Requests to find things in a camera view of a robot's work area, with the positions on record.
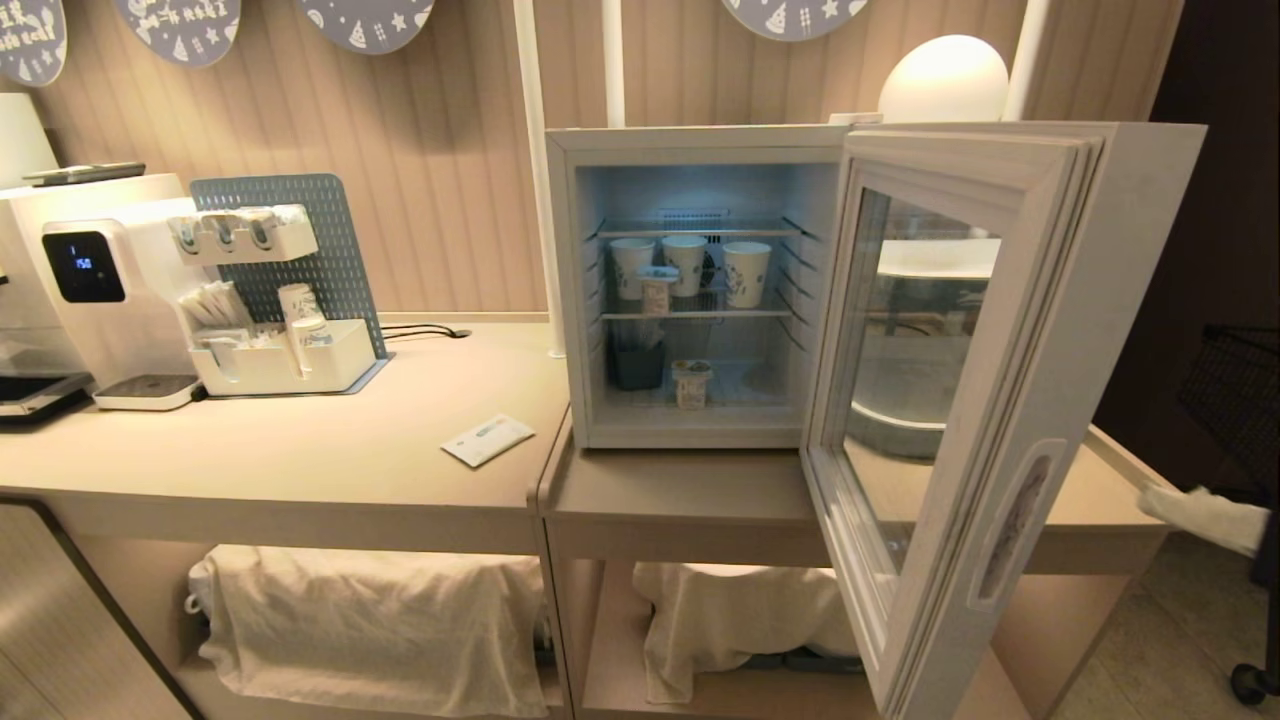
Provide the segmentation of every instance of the white pole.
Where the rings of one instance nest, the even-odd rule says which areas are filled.
[[[627,127],[627,99],[622,79],[622,0],[604,0],[604,114],[611,128]]]
[[[529,131],[529,160],[534,167],[534,204],[538,210],[538,240],[543,250],[543,279],[547,311],[552,318],[552,357],[564,356],[564,316],[559,302],[559,273],[556,269],[556,229],[552,225],[550,176],[547,170],[547,117],[543,114],[543,72],[538,65],[538,28],[534,0],[515,0],[516,49],[520,54],[520,83],[525,92],[525,127]]]
[[[1027,94],[1036,73],[1036,58],[1044,37],[1044,22],[1048,18],[1051,1],[1027,0],[1023,29],[1018,33],[1018,51],[1014,54],[1014,69],[1009,73],[1009,96],[1005,99],[1002,115],[1005,120],[1020,120],[1027,111]]]

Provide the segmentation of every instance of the floor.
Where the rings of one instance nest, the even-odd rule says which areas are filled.
[[[1267,596],[1249,565],[1170,536],[1053,720],[1280,720],[1280,698],[1244,707],[1226,682],[1266,653]]]

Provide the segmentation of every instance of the mini fridge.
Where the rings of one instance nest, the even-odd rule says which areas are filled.
[[[573,441],[797,448],[881,716],[950,717],[1203,136],[552,131]]]

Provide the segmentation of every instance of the open fridge door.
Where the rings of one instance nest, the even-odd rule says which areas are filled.
[[[801,457],[881,715],[952,717],[1160,258],[1204,129],[846,140]]]

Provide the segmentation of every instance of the gray pegboard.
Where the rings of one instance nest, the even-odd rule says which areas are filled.
[[[311,217],[319,250],[288,263],[238,263],[219,265],[224,281],[236,283],[257,323],[283,323],[276,288],[307,283],[325,318],[364,318],[374,355],[387,357],[383,329],[378,324],[374,295],[369,290],[365,261],[360,258],[356,228],[347,208],[347,192],[338,176],[262,176],[209,178],[191,183],[197,210],[232,210],[246,205],[301,204]]]

